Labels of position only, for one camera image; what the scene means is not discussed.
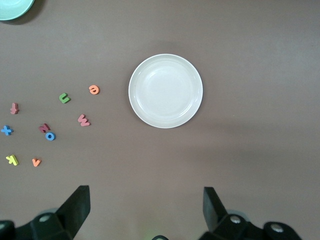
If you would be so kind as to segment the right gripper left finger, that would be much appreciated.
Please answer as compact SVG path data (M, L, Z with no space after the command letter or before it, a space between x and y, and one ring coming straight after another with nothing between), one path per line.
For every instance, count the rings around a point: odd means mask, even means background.
M72 240L90 213L90 187L79 186L55 211L39 214L16 227L11 220L0 222L2 240Z

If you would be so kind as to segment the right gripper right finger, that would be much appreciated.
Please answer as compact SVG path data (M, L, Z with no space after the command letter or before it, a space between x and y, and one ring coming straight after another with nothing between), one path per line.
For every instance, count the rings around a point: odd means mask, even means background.
M229 214L213 187L203 188L203 216L208 228L201 240L300 240L289 225L269 221L259 228L239 214Z

